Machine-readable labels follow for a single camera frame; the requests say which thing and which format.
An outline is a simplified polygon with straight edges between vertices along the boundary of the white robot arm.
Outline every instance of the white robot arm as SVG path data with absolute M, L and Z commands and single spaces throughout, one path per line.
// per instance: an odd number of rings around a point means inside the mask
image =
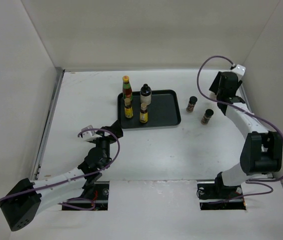
M 79 137 L 95 147 L 89 150 L 78 167 L 44 180 L 22 179 L 0 199 L 0 209 L 11 231 L 24 228 L 40 212 L 58 203 L 72 198 L 87 199 L 102 176 L 100 171 L 111 164 L 110 144 L 123 137 L 123 131 L 116 121 L 97 132 L 89 127 L 82 129 Z
M 245 101 L 236 95 L 245 70 L 245 67 L 236 65 L 230 71 L 219 72 L 209 89 L 214 93 L 216 100 L 241 109 L 222 103 L 217 104 L 222 113 L 239 129 L 245 138 L 245 144 L 240 162 L 220 172 L 214 184 L 206 184 L 200 199 L 228 199 L 242 183 L 254 178 L 256 174 L 278 172 L 282 167 L 282 137 L 278 132 L 268 130 L 254 117 L 245 114 L 245 112 L 252 113 Z

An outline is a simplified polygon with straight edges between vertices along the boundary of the floor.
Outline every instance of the floor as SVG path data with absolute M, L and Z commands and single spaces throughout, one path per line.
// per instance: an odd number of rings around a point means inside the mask
M 217 72 L 202 72 L 200 86 L 206 94 Z M 110 181 L 108 211 L 62 212 L 54 206 L 13 232 L 10 240 L 282 240 L 280 182 L 271 184 L 272 194 L 246 197 L 247 210 L 200 210 L 196 180 L 214 179 L 237 164 L 244 138 L 215 104 L 200 97 L 196 69 L 66 72 L 39 179 L 67 172 L 83 161 L 94 145 L 77 138 L 82 128 L 109 126 L 117 120 L 124 75 L 130 77 L 133 91 L 144 83 L 153 90 L 174 90 L 181 123 L 124 129 L 119 157 L 100 179 Z M 198 97 L 193 113 L 186 112 L 190 96 Z M 202 125 L 208 108 L 214 115 L 208 125 Z M 110 154 L 116 150 L 113 144 Z M 265 191 L 258 185 L 243 184 L 242 189 L 244 194 Z

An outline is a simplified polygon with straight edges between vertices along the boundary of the black tray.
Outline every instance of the black tray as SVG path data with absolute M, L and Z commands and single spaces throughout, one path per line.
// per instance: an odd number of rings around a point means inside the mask
M 154 90 L 151 92 L 151 104 L 147 107 L 147 123 L 140 122 L 141 100 L 139 91 L 132 92 L 132 118 L 125 117 L 124 106 L 124 98 L 121 93 L 117 98 L 117 116 L 123 129 L 176 126 L 182 120 L 177 95 L 173 90 Z

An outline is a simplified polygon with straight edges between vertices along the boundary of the rectangular hole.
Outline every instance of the rectangular hole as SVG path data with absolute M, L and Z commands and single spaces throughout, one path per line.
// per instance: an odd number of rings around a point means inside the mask
M 244 202 L 199 203 L 200 210 L 246 210 Z
M 94 200 L 95 208 L 92 211 L 107 211 L 108 210 L 108 197 L 110 194 L 110 184 L 109 182 L 95 182 L 94 189 L 92 193 L 81 196 L 81 198 Z M 80 207 L 84 209 L 89 209 L 92 207 L 92 203 L 90 201 L 83 202 L 79 201 L 70 201 L 67 204 L 75 207 Z M 61 206 L 62 211 L 80 211 L 68 206 Z
M 217 191 L 214 180 L 197 181 L 197 197 L 199 198 L 200 210 L 246 210 L 244 198 L 230 200 L 229 202 L 219 202 L 243 195 L 242 187 L 225 186 Z

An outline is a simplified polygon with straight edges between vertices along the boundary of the yellow label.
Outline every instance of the yellow label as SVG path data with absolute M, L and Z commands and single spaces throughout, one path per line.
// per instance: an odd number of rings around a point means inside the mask
M 125 107 L 125 117 L 131 119 L 133 117 L 133 107 L 126 108 Z
M 148 122 L 148 112 L 146 113 L 140 113 L 139 120 L 141 123 L 147 123 Z

